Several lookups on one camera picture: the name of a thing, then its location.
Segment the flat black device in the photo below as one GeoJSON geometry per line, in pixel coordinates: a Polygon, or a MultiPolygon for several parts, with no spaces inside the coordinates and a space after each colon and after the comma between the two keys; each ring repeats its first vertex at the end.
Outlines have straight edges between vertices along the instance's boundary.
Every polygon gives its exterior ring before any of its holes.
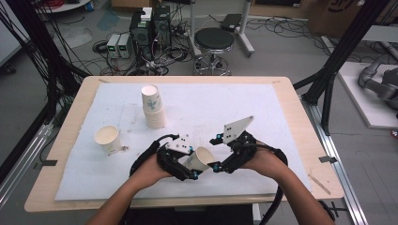
{"type": "Polygon", "coordinates": [[[241,14],[227,14],[221,23],[221,29],[234,32],[241,21],[241,14]]]}

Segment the person's left hand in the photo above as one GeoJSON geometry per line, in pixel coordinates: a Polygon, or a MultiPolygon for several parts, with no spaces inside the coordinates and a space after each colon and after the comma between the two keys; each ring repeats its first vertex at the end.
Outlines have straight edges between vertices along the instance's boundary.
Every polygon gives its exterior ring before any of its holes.
{"type": "Polygon", "coordinates": [[[138,186],[140,188],[148,188],[156,184],[161,179],[170,176],[170,173],[166,172],[158,165],[156,155],[147,159],[133,174],[133,178],[138,182],[138,186]]]}

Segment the grey power supply unit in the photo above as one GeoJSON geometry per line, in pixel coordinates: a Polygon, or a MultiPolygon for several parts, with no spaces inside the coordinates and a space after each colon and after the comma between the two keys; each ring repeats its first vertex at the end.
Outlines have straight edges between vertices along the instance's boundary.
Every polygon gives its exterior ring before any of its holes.
{"type": "Polygon", "coordinates": [[[118,50],[118,41],[120,39],[120,35],[113,34],[107,42],[107,50],[110,58],[119,58],[120,53],[118,50]]]}
{"type": "Polygon", "coordinates": [[[118,41],[118,49],[121,58],[129,58],[131,54],[131,40],[129,34],[122,34],[118,41]]]}

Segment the white foam table mat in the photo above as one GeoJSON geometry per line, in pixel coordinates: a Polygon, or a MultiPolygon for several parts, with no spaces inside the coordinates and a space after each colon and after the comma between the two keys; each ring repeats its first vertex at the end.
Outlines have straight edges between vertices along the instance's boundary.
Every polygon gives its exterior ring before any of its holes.
{"type": "Polygon", "coordinates": [[[155,140],[166,143],[170,135],[188,135],[192,147],[203,146],[225,160],[230,149],[209,141],[226,124],[253,116],[247,130],[255,139],[281,149],[288,165],[304,185],[310,183],[299,151],[285,120],[280,100],[270,84],[161,83],[166,115],[163,128],[147,126],[139,83],[103,83],[71,148],[58,201],[106,200],[128,178],[130,166],[155,140]],[[105,126],[119,131],[121,150],[108,155],[94,140],[105,126]]]}

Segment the black round stool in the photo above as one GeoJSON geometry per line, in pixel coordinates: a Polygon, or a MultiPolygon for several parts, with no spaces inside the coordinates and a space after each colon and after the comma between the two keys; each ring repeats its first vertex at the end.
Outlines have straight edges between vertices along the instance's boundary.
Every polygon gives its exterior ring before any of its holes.
{"type": "Polygon", "coordinates": [[[221,28],[208,27],[197,31],[194,35],[194,45],[202,55],[193,64],[193,73],[200,75],[231,75],[228,62],[221,57],[229,52],[234,44],[234,37],[221,28]]]}

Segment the black metal frame stand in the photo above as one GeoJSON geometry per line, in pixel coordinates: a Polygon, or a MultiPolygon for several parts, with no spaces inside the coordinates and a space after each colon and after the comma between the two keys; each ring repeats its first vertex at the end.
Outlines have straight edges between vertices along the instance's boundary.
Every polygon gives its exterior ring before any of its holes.
{"type": "Polygon", "coordinates": [[[47,103],[44,107],[45,121],[56,113],[56,105],[64,99],[67,103],[76,97],[84,78],[89,73],[75,67],[56,47],[44,21],[37,13],[37,0],[5,0],[15,19],[26,32],[18,28],[0,4],[0,22],[22,45],[41,79],[46,85],[47,103]]]}
{"type": "Polygon", "coordinates": [[[324,95],[321,114],[321,128],[329,136],[329,115],[333,93],[334,80],[348,56],[355,50],[369,31],[377,17],[382,13],[390,0],[365,0],[359,13],[348,26],[338,45],[329,56],[323,67],[315,74],[293,84],[295,90],[310,85],[302,99],[310,105],[316,105],[321,95],[324,95]]]}

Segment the large brown cardboard box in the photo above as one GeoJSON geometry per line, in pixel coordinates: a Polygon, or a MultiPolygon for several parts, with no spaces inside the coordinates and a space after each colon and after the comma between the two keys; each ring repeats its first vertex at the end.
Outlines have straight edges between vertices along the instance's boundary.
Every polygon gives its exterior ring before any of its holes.
{"type": "Polygon", "coordinates": [[[341,38],[368,2],[382,0],[317,0],[310,11],[307,27],[314,36],[341,38]]]}

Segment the wooden desk with white legs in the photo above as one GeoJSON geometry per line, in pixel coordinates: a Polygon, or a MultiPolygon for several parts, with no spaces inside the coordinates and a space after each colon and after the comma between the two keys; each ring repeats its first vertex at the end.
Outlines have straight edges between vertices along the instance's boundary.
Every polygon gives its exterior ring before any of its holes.
{"type": "MultiPolygon", "coordinates": [[[[240,41],[241,47],[243,50],[247,53],[248,57],[251,57],[254,53],[254,47],[247,38],[245,31],[247,27],[247,22],[249,19],[249,12],[250,12],[250,7],[252,5],[252,0],[244,0],[244,5],[242,9],[242,19],[241,19],[241,25],[239,27],[235,28],[235,31],[237,32],[237,37],[238,40],[240,41]]],[[[193,53],[194,57],[198,57],[202,55],[202,52],[195,46],[194,44],[194,34],[195,34],[195,0],[190,0],[190,22],[191,22],[191,27],[188,32],[189,34],[189,43],[191,46],[191,51],[193,53]]]]}

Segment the white floral paper cup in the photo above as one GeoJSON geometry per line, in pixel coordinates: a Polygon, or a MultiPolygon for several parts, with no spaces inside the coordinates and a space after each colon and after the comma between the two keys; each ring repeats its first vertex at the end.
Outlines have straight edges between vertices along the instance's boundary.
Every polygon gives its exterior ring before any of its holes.
{"type": "Polygon", "coordinates": [[[204,172],[208,164],[215,161],[212,153],[205,147],[198,147],[183,163],[188,170],[204,172]]]}
{"type": "Polygon", "coordinates": [[[122,148],[119,131],[114,126],[101,127],[94,135],[94,140],[108,154],[115,154],[122,148]]]}

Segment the white floor platform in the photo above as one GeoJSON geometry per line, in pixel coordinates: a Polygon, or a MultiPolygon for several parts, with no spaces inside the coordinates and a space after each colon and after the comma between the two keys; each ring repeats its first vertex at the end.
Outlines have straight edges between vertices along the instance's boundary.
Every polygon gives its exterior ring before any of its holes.
{"type": "Polygon", "coordinates": [[[391,109],[376,93],[358,85],[360,73],[368,67],[367,63],[346,62],[339,71],[344,88],[368,128],[398,129],[397,111],[391,109]]]}

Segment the person's right hand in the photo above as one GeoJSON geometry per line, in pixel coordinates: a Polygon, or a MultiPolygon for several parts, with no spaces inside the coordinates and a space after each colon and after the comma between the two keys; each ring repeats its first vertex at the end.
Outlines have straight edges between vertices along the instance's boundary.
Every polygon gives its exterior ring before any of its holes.
{"type": "Polygon", "coordinates": [[[275,181],[279,180],[288,170],[275,154],[267,149],[258,149],[246,166],[275,181]]]}

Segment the thin wooden stick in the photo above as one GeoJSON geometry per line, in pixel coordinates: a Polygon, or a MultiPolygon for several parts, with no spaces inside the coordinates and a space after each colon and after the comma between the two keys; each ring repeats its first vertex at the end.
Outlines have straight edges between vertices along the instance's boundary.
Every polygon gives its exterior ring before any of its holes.
{"type": "Polygon", "coordinates": [[[311,174],[308,174],[308,176],[320,187],[322,188],[327,194],[331,194],[330,190],[327,189],[318,179],[316,179],[314,176],[311,174]]]}

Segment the aluminium floor rail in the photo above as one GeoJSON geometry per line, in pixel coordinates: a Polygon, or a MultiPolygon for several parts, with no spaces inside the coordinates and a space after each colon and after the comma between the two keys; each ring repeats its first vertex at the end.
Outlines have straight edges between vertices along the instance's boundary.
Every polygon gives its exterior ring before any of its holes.
{"type": "Polygon", "coordinates": [[[0,184],[0,210],[6,205],[9,197],[27,173],[39,151],[43,149],[53,130],[53,124],[41,125],[38,131],[28,139],[22,155],[17,159],[5,180],[0,184]]]}
{"type": "Polygon", "coordinates": [[[330,163],[332,169],[335,171],[340,184],[344,191],[344,204],[348,215],[351,218],[353,225],[369,225],[366,216],[360,206],[360,202],[356,196],[348,175],[345,171],[344,164],[341,161],[337,148],[327,132],[321,127],[321,112],[316,105],[310,105],[304,100],[301,101],[304,110],[306,111],[310,121],[313,124],[314,130],[320,140],[326,155],[333,159],[330,163]]]}

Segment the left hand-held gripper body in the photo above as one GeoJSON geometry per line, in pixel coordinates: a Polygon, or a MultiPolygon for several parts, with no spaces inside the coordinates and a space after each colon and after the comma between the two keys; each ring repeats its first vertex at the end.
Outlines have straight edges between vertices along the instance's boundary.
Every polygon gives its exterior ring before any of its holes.
{"type": "Polygon", "coordinates": [[[188,175],[191,170],[183,166],[179,160],[189,155],[190,146],[188,135],[173,137],[170,142],[164,144],[157,152],[159,166],[181,181],[189,179],[188,175]]]}

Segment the stack of paper cups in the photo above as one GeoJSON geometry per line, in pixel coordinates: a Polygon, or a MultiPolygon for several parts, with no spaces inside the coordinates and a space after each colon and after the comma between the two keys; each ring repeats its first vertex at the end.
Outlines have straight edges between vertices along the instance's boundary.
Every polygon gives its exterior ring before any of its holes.
{"type": "Polygon", "coordinates": [[[166,118],[158,87],[154,84],[146,85],[141,89],[141,93],[147,125],[153,129],[163,128],[166,118]]]}

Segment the black computer tower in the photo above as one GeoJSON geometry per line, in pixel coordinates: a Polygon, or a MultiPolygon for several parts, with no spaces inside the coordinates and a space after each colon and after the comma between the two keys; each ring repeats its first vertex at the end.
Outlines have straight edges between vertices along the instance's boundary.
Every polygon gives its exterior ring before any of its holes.
{"type": "Polygon", "coordinates": [[[154,40],[153,22],[143,20],[142,16],[145,16],[145,12],[141,8],[134,11],[130,21],[130,36],[135,54],[151,61],[153,59],[152,41],[154,40]]]}
{"type": "Polygon", "coordinates": [[[171,24],[170,24],[170,7],[158,6],[154,10],[153,23],[155,27],[155,39],[158,46],[167,48],[171,46],[171,24]]]}

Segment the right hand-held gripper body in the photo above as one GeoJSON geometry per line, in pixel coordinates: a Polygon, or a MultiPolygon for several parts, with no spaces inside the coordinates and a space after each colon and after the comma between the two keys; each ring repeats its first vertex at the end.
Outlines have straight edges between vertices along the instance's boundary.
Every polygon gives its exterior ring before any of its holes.
{"type": "Polygon", "coordinates": [[[247,131],[253,120],[254,117],[251,115],[224,126],[222,142],[232,150],[232,155],[222,163],[224,172],[233,173],[253,158],[256,152],[256,139],[247,131]]]}

